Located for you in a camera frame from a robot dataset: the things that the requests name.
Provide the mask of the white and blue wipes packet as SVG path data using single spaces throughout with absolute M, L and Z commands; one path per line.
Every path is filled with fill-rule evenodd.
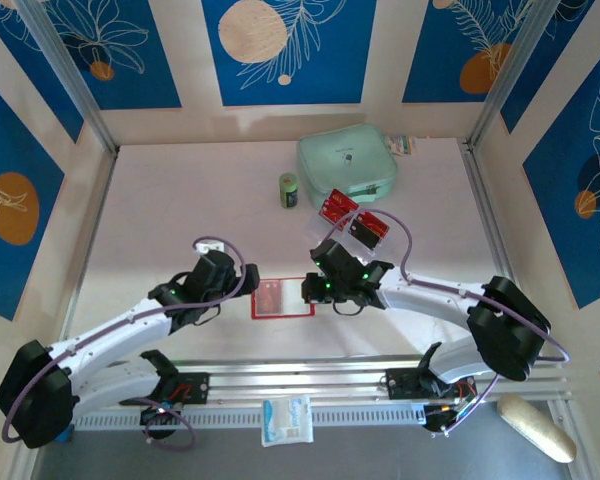
M 308 396 L 265 399 L 262 402 L 263 447 L 313 442 L 313 418 Z

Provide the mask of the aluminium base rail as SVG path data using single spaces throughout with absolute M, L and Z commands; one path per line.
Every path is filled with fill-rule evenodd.
M 505 394 L 518 394 L 527 400 L 569 400 L 572 388 L 565 370 L 540 365 L 525 382 L 500 379 L 483 373 L 466 379 L 475 388 L 473 399 L 391 400 L 383 385 L 385 371 L 392 368 L 416 368 L 411 357 L 355 358 L 352 360 L 317 360 L 284 362 L 193 362 L 167 365 L 158 359 L 136 358 L 116 362 L 87 380 L 74 381 L 69 397 L 56 400 L 42 396 L 43 406 L 53 415 L 67 411 L 70 420 L 106 408 L 120 408 L 121 400 L 135 394 L 145 395 L 160 375 L 184 372 L 207 372 L 210 389 L 204 405 L 181 405 L 178 408 L 251 408 L 265 399 L 308 396 L 317 406 L 366 405 L 396 402 L 414 405 L 450 405 L 476 399 L 488 392 L 497 400 Z

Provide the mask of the beige textured oblong object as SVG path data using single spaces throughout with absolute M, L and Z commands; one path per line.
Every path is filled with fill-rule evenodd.
M 500 417 L 534 447 L 552 460 L 568 464 L 577 456 L 574 440 L 551 418 L 517 394 L 505 394 L 497 402 Z

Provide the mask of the white printed medicine packet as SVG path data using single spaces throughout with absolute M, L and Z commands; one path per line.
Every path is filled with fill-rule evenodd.
M 393 155 L 406 156 L 415 151 L 412 137 L 406 135 L 384 135 L 383 139 Z

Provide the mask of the red and black battery pack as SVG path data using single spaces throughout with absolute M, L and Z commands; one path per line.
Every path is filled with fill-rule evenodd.
M 378 234 L 358 220 L 352 222 L 349 233 L 369 250 L 374 250 L 381 241 L 381 237 Z
M 385 238 L 389 231 L 389 226 L 384 221 L 368 211 L 359 213 L 355 220 L 379 238 Z

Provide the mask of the mint green zip case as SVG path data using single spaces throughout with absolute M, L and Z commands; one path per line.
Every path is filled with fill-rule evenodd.
M 297 170 L 311 205 L 318 209 L 333 190 L 357 203 L 392 191 L 397 164 L 379 130 L 370 124 L 309 135 L 296 144 Z

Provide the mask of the aluminium frame post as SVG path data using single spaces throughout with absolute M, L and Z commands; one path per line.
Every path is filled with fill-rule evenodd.
M 579 13 L 571 11 L 569 1 L 527 0 L 523 4 L 527 14 L 466 140 L 468 151 L 477 150 L 510 94 L 514 100 L 505 113 L 505 131 L 515 128 L 577 28 Z
M 37 0 L 13 0 L 16 10 L 76 109 L 104 149 L 116 158 L 119 145 L 51 19 Z

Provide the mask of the aluminium side rail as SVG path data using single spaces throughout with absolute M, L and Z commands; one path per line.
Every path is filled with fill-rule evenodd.
M 71 330 L 117 158 L 117 153 L 105 154 L 99 162 L 84 212 L 80 216 L 77 238 L 56 314 L 57 327 L 53 334 L 53 339 L 56 341 L 65 340 Z
M 470 317 L 470 330 L 478 335 L 478 347 L 488 361 L 493 360 L 505 369 L 516 367 L 528 371 L 542 348 L 542 337 L 536 333 L 533 322 L 520 320 L 530 302 L 515 285 L 477 160 L 466 141 L 460 139 L 458 147 L 496 268 L 496 275 L 475 294 L 484 311 Z

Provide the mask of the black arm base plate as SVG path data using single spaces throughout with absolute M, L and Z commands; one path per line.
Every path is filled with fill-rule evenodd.
M 121 400 L 121 406 L 140 405 L 139 398 L 169 405 L 204 405 L 210 389 L 210 374 L 207 372 L 180 372 L 160 375 L 152 388 L 145 394 L 135 394 Z
M 475 388 L 465 379 L 445 383 L 428 370 L 392 368 L 385 371 L 383 385 L 391 400 L 473 399 Z

